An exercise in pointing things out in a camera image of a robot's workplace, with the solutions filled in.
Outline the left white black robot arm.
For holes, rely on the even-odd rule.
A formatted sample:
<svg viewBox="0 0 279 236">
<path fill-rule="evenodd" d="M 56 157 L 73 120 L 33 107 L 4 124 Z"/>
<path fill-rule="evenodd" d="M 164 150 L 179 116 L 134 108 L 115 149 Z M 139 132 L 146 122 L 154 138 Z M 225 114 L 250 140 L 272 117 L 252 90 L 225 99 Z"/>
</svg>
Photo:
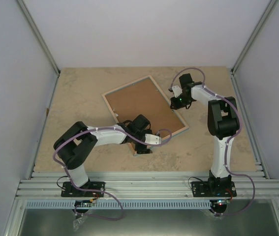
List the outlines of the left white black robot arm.
<svg viewBox="0 0 279 236">
<path fill-rule="evenodd" d="M 84 163 L 94 147 L 108 144 L 134 143 L 140 154 L 150 153 L 148 145 L 159 144 L 154 136 L 149 120 L 138 115 L 134 120 L 126 120 L 106 129 L 74 123 L 55 143 L 54 150 L 65 164 L 73 181 L 72 190 L 78 196 L 85 196 L 90 189 L 90 179 Z"/>
</svg>

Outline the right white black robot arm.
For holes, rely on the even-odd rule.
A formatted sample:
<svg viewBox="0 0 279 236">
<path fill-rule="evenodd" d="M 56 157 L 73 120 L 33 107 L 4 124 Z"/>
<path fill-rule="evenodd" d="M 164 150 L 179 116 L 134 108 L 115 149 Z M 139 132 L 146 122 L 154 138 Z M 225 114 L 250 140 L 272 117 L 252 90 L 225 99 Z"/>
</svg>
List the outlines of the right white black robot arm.
<svg viewBox="0 0 279 236">
<path fill-rule="evenodd" d="M 214 137 L 214 158 L 207 180 L 208 192 L 219 196 L 231 190 L 230 156 L 235 135 L 241 130 L 236 99 L 223 97 L 208 89 L 202 82 L 193 81 L 190 74 L 179 77 L 179 86 L 171 86 L 174 97 L 170 108 L 188 109 L 192 102 L 198 101 L 207 106 L 207 127 Z"/>
</svg>

